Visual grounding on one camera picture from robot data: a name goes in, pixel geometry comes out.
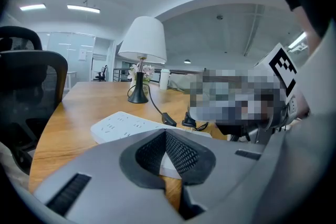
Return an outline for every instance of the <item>office chair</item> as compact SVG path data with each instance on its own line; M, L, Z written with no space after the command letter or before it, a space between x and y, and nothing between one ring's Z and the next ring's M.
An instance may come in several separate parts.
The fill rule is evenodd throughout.
M0 27L0 51L5 50L42 50L38 35L19 26Z
M105 65L103 72L97 72L98 76L96 76L96 79L98 79L98 81L106 81L105 80L106 69L107 69L107 65Z
M67 70L67 61L56 52L0 52L0 142L26 174L31 151L62 100Z

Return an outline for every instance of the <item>fluorescent light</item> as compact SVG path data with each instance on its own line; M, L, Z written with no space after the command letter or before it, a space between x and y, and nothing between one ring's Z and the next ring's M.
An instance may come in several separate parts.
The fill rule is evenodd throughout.
M288 46L289 49L294 48L300 41L306 37L306 33L303 32L291 45Z
M76 9L76 10L84 10L85 12L94 12L94 13L100 13L100 9L97 8L88 8L83 6L73 6L73 5L67 5L68 9Z
M23 11L32 10L32 9L42 9L42 8L46 8L45 4L37 4L37 5L20 7L20 9Z

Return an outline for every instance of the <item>desk surface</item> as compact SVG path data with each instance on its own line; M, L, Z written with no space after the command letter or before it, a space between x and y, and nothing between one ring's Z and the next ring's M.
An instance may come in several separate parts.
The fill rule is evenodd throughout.
M161 115L151 101L133 104L127 101L127 82L78 82L57 107L41 135L30 169L29 190L36 187L52 172L96 145L90 128L98 121L118 111L130 113L147 120L160 122ZM181 126L189 95L174 90L162 91L151 83L153 101L161 111ZM212 124L204 130L213 137L226 139ZM181 181L169 177L166 182L166 197L177 209L180 204Z

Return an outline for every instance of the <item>railing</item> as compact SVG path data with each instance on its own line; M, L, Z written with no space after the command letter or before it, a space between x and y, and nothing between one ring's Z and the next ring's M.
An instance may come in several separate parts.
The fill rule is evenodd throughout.
M113 70L113 81L123 82L123 81L131 81L127 78L129 68L114 68ZM151 79L153 82L159 83L161 77L161 68L155 68L154 72L159 74L159 79ZM170 74L199 74L198 71L186 71L186 70L170 70Z

